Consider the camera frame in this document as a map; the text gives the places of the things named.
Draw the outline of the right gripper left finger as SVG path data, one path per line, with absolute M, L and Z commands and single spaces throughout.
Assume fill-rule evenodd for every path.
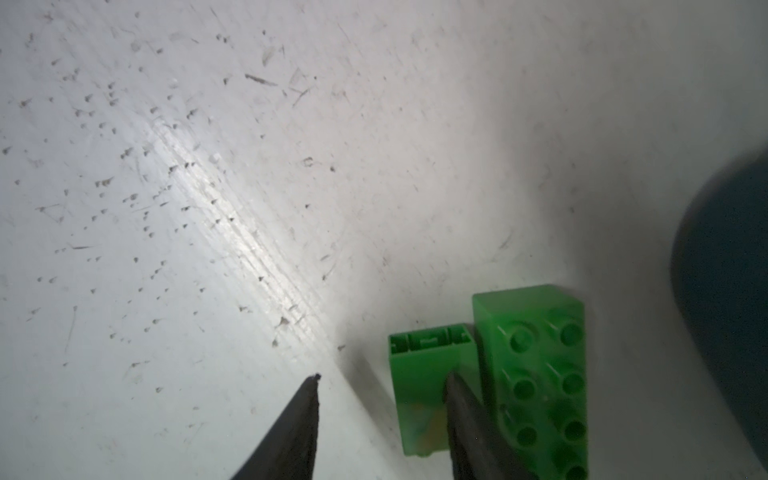
M 311 479 L 319 429 L 319 373 L 307 377 L 233 479 Z

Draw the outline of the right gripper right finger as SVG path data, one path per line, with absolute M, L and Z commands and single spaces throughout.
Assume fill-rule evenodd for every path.
M 456 371 L 452 371 L 446 379 L 444 401 L 454 479 L 535 478 Z

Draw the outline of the green lego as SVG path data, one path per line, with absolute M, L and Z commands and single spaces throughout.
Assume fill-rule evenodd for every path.
M 585 479 L 585 307 L 554 285 L 472 298 L 491 418 L 536 479 Z
M 477 343 L 454 324 L 388 337 L 395 405 L 406 456 L 428 457 L 449 448 L 445 382 L 455 371 L 483 399 Z

